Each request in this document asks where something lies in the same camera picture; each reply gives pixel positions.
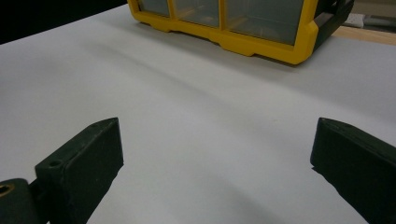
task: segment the clear plastic compartment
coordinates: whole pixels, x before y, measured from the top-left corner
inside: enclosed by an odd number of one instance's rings
[[[294,45],[304,0],[225,0],[233,32]]]
[[[182,21],[219,27],[219,0],[174,0],[174,6]]]
[[[161,16],[169,17],[167,0],[138,0],[141,11],[152,12]]]

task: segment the screw hole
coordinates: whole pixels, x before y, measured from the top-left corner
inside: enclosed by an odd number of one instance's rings
[[[49,164],[49,168],[54,168],[54,167],[57,167],[57,166],[59,166],[59,165],[61,165],[62,164],[62,161],[52,161],[50,164]]]
[[[0,197],[10,193],[13,189],[12,185],[0,185]]]

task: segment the storage box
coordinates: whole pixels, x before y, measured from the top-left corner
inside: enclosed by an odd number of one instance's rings
[[[353,0],[128,0],[138,21],[246,56],[306,60],[346,19]]]

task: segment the brass screw hole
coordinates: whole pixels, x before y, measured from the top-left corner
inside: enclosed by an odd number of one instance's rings
[[[14,190],[14,185],[0,185],[0,197],[5,196]]]

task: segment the white surface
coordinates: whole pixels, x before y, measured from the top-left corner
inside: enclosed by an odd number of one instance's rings
[[[350,13],[343,25],[357,27],[357,28],[363,28],[364,17],[365,16],[363,14]]]
[[[365,223],[311,169],[319,117],[396,145],[396,48],[331,37],[289,67],[134,21],[127,6],[0,46],[0,177],[120,118],[90,223]]]

